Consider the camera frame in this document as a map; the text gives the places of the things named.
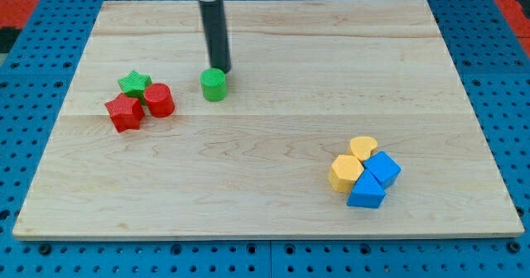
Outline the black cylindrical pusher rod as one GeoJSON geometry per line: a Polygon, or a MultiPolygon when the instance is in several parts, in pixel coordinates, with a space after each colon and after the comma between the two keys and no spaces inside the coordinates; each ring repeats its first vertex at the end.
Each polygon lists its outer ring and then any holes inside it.
{"type": "Polygon", "coordinates": [[[231,70],[231,57],[224,0],[199,1],[199,5],[210,66],[227,74],[231,70]]]}

